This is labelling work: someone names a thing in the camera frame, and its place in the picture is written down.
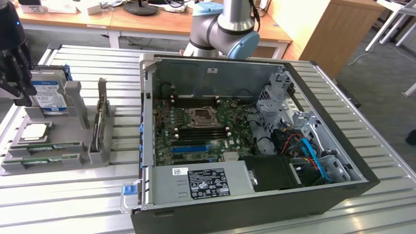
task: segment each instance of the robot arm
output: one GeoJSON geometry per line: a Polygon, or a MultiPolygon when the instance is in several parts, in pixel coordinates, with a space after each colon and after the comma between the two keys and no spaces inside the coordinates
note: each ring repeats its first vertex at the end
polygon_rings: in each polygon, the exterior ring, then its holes
{"type": "Polygon", "coordinates": [[[17,106],[30,106],[36,95],[30,84],[33,64],[14,5],[0,0],[0,98],[10,98],[17,106]]]}
{"type": "Polygon", "coordinates": [[[230,59],[249,57],[258,44],[254,20],[260,21],[252,0],[224,0],[224,5],[200,2],[193,8],[190,39],[185,56],[217,57],[218,51],[230,59]]]}

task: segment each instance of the blue pcie slot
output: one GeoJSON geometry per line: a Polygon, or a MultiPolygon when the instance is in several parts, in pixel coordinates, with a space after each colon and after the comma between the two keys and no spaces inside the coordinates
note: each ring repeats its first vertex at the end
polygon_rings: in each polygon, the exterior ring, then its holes
{"type": "Polygon", "coordinates": [[[172,153],[193,153],[193,152],[208,152],[210,145],[202,146],[181,146],[172,148],[172,153]]]}

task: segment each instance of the metal slotted table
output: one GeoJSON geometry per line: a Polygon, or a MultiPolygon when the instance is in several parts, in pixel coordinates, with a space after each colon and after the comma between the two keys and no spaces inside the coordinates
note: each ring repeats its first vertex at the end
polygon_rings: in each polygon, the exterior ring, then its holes
{"type": "MultiPolygon", "coordinates": [[[[0,233],[133,233],[130,216],[120,213],[118,206],[121,186],[136,180],[138,173],[141,53],[137,50],[68,45],[58,50],[46,50],[40,64],[70,66],[73,80],[82,85],[81,96],[86,105],[97,102],[98,78],[108,81],[108,99],[116,106],[110,164],[96,169],[0,177],[0,233]]],[[[414,172],[345,101],[346,97],[320,68],[309,62],[290,63],[381,183],[322,215],[220,233],[413,233],[414,172]]],[[[296,96],[308,110],[306,101],[298,93],[296,96]]],[[[24,114],[22,108],[13,106],[0,125],[1,154],[24,114]]]]}

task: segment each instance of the motherboard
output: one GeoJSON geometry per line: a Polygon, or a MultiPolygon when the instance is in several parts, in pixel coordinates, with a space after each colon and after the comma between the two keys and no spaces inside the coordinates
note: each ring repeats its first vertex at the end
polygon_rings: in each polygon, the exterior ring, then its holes
{"type": "Polygon", "coordinates": [[[245,103],[232,97],[154,100],[156,165],[229,161],[253,154],[246,121],[253,103],[245,103]]]}

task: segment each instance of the desk lamp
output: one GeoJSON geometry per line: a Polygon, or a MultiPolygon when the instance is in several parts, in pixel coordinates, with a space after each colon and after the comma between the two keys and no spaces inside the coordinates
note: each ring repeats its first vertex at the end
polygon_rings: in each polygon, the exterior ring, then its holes
{"type": "Polygon", "coordinates": [[[149,6],[146,3],[142,3],[141,0],[138,0],[138,4],[129,1],[124,4],[122,7],[126,12],[136,16],[150,16],[157,11],[156,7],[149,6]]]}

